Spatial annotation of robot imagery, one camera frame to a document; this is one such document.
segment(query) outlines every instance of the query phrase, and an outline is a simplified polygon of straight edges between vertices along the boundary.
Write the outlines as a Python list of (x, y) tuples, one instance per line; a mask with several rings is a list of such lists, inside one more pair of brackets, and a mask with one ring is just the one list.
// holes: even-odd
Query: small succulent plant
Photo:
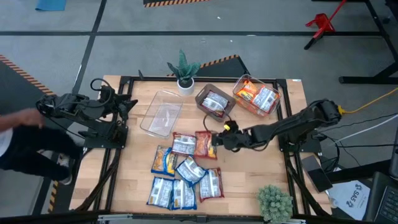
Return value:
[(187, 84), (188, 81), (194, 75), (196, 75), (196, 73), (199, 71), (200, 68), (200, 63), (198, 62), (188, 64), (185, 53), (182, 50), (180, 50), (179, 65), (177, 67), (174, 67), (171, 63), (168, 62), (167, 65), (169, 66), (171, 71), (175, 74), (177, 79), (180, 80), (180, 82), (183, 84)]
[(292, 216), (292, 197), (283, 193), (280, 188), (268, 185), (259, 189), (257, 200), (260, 204), (260, 214), (264, 221), (286, 222)]

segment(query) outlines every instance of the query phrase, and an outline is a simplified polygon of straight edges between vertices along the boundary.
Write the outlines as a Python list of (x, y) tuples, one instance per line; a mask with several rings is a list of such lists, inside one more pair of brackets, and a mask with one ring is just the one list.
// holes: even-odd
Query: snack bag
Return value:
[(257, 93), (257, 87), (249, 80), (244, 81), (243, 84), (243, 88), (237, 93), (237, 95), (250, 102)]
[(279, 94), (263, 86), (261, 87), (259, 93), (253, 98), (251, 103), (266, 113), (269, 113), (275, 105), (277, 99), (279, 99)]
[(178, 165), (177, 172), (190, 187), (199, 182), (199, 180), (206, 174), (206, 170), (198, 166), (191, 156), (188, 156), (180, 165)]
[(177, 155), (172, 154), (171, 147), (157, 146), (154, 163), (150, 172), (174, 177), (176, 163)]
[(206, 98), (201, 104), (206, 109), (212, 111), (216, 116), (222, 117), (224, 115), (224, 109), (228, 104), (228, 100), (223, 98), (217, 93), (209, 91)]
[(206, 176), (200, 180), (200, 202), (218, 197), (224, 197), (221, 169), (208, 169)]
[(177, 209), (197, 209), (195, 188), (190, 187), (188, 183), (183, 180), (174, 180), (173, 182), (173, 200), (171, 210)]
[(173, 133), (173, 137), (174, 140), (172, 152), (186, 156), (193, 156), (197, 143), (197, 139), (194, 136), (188, 134)]
[(173, 180), (155, 177), (147, 205), (154, 205), (160, 208), (170, 208), (172, 191)]
[(194, 157), (217, 159), (217, 148), (211, 145), (211, 132), (209, 131), (195, 131), (197, 138), (197, 145)]

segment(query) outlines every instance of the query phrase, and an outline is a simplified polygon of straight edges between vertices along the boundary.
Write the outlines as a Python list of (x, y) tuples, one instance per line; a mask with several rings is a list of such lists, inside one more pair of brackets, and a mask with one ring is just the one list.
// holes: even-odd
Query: white pot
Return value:
[(180, 86), (180, 83), (177, 81), (177, 86), (178, 86), (178, 90), (181, 93), (181, 95), (183, 96), (188, 96), (191, 95), (193, 93), (193, 90), (195, 89), (195, 81), (192, 79), (192, 85), (188, 88), (183, 88)]

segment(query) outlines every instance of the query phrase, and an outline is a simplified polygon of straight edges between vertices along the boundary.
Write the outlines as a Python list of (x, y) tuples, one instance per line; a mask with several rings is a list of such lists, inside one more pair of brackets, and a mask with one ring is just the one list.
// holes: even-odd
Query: orange snack bag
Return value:
[(238, 96), (250, 102), (256, 95), (258, 89), (252, 82), (246, 80), (244, 81), (243, 88), (237, 93)]

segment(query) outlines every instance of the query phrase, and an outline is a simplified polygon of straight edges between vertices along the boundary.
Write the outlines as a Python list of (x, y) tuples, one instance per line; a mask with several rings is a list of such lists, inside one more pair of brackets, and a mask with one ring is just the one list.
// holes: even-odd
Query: person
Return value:
[[(59, 152), (59, 164), (38, 153)], [(70, 158), (79, 160), (83, 147), (61, 130), (44, 127), (44, 117), (36, 109), (24, 109), (0, 116), (0, 169), (39, 175), (68, 185), (72, 182)]]

